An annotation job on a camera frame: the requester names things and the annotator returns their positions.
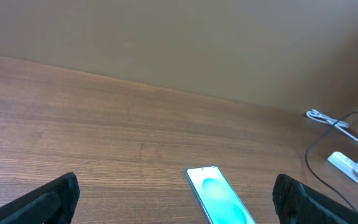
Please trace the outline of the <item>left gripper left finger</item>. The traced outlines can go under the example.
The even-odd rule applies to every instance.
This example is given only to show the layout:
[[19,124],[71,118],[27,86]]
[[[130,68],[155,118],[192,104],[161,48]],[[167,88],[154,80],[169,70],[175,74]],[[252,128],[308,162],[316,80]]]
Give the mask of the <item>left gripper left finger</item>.
[[70,224],[79,197],[80,188],[76,175],[66,173],[0,207],[0,224]]

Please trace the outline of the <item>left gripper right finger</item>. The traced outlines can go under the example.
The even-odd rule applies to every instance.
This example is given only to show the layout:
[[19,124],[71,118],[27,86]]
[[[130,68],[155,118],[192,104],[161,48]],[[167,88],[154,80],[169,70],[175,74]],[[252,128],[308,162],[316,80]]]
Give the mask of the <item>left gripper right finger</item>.
[[286,174],[272,192],[280,224],[358,224],[358,213]]

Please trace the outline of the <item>teal Galaxy smartphone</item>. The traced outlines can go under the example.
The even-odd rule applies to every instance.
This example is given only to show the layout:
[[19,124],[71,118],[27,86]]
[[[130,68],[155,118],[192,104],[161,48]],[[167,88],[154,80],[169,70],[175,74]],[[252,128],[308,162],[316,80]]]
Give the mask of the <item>teal Galaxy smartphone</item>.
[[219,167],[187,169],[185,176],[208,223],[255,224]]

